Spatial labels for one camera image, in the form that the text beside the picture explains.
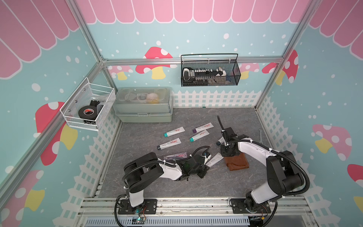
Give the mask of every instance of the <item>black electrical tape roll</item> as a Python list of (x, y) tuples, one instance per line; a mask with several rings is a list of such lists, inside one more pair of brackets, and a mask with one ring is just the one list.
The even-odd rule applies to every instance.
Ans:
[(97, 107), (84, 106), (78, 111), (78, 115), (82, 119), (94, 121), (97, 118)]

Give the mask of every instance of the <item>black wire basket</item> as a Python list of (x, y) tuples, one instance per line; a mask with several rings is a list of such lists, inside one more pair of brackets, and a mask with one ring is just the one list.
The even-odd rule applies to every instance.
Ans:
[(181, 86), (232, 86), (241, 77), (238, 54), (181, 55)]

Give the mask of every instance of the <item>brown cloth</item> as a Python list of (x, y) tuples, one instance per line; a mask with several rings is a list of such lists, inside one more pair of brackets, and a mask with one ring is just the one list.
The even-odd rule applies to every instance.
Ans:
[(224, 157), (224, 161), (230, 171), (249, 168), (245, 153), (233, 157)]

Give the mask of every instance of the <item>wrench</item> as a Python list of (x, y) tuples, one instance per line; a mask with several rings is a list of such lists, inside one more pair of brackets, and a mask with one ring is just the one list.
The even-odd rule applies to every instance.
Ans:
[(263, 144), (263, 142), (262, 142), (262, 129), (259, 129), (259, 131), (260, 131), (260, 141), (259, 141), (259, 143)]

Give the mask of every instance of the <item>white wire basket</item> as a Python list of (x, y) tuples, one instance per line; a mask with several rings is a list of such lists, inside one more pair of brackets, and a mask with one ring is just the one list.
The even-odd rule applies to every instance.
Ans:
[[(100, 97), (105, 99), (105, 103), (98, 113), (96, 120), (92, 121), (80, 118), (78, 111), (84, 106), (89, 106), (92, 100)], [(116, 95), (113, 88), (91, 84), (86, 77), (61, 107), (60, 112), (69, 127), (99, 131), (115, 99)]]

